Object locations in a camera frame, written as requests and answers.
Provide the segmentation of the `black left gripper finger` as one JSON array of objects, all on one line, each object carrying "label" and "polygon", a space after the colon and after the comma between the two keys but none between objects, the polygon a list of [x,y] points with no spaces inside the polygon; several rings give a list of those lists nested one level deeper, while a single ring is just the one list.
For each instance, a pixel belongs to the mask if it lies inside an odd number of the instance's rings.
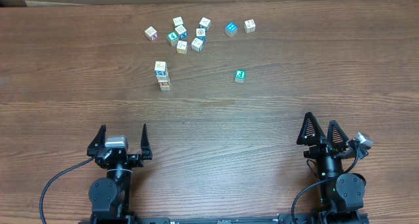
[{"label": "black left gripper finger", "polygon": [[143,130],[141,133],[141,159],[142,160],[152,160],[153,159],[153,153],[151,151],[148,134],[147,134],[147,125],[143,125]]},{"label": "black left gripper finger", "polygon": [[105,146],[105,133],[106,133],[106,125],[101,125],[98,133],[96,134],[95,138],[87,147],[86,154],[89,157],[93,157],[98,154],[100,149]]}]

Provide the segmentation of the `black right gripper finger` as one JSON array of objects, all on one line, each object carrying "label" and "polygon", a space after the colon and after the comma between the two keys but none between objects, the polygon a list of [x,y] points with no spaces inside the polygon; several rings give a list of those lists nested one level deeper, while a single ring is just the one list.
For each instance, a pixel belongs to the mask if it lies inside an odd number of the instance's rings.
[{"label": "black right gripper finger", "polygon": [[321,145],[326,144],[327,139],[312,112],[304,116],[302,127],[297,138],[297,145]]},{"label": "black right gripper finger", "polygon": [[335,120],[330,121],[327,131],[327,141],[330,143],[330,146],[333,149],[345,149],[347,148],[346,142],[348,140],[349,138],[338,125],[338,122]]}]

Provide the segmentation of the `number 3 wooden block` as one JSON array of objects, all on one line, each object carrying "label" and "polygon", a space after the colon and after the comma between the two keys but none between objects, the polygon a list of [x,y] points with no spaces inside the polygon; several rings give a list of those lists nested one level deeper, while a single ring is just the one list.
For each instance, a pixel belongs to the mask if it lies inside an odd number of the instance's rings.
[{"label": "number 3 wooden block", "polygon": [[158,81],[169,81],[170,80],[168,75],[157,75],[156,77],[157,77]]}]

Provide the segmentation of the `blue sided wooden block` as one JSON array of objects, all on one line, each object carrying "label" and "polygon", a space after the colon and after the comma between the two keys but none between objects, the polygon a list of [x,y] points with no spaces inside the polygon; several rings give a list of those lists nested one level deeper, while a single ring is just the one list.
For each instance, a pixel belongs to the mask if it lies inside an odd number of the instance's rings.
[{"label": "blue sided wooden block", "polygon": [[166,76],[167,75],[166,62],[156,61],[154,71],[155,71],[156,76]]}]

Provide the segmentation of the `red E wooden block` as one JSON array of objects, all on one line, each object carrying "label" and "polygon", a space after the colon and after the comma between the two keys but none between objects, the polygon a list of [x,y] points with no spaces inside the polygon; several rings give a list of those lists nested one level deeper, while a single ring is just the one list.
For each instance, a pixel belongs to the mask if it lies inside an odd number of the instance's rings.
[{"label": "red E wooden block", "polygon": [[170,80],[168,81],[159,81],[160,87],[170,87]]}]

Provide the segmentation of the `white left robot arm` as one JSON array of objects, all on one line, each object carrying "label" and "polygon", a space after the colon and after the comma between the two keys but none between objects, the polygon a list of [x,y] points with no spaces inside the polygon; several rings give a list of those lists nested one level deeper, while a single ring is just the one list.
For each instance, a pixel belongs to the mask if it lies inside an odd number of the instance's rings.
[{"label": "white left robot arm", "polygon": [[102,125],[87,149],[89,161],[107,170],[106,176],[91,184],[89,199],[92,214],[89,223],[313,223],[310,214],[279,214],[276,217],[241,217],[239,219],[170,219],[168,217],[140,218],[130,208],[132,192],[132,169],[144,166],[151,160],[147,126],[141,133],[141,152],[128,154],[125,136],[105,137],[106,126]]}]

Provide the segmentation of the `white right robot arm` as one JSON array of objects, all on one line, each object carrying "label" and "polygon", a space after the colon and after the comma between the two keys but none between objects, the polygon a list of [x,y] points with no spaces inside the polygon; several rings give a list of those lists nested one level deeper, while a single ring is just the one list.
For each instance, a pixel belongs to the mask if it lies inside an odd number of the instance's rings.
[{"label": "white right robot arm", "polygon": [[316,121],[308,119],[299,136],[300,143],[309,146],[304,152],[307,162],[313,162],[318,178],[321,206],[314,208],[309,223],[368,223],[363,207],[366,180],[353,172],[359,160],[369,154],[373,142],[362,133],[350,139],[336,121],[330,121],[325,135]]}]

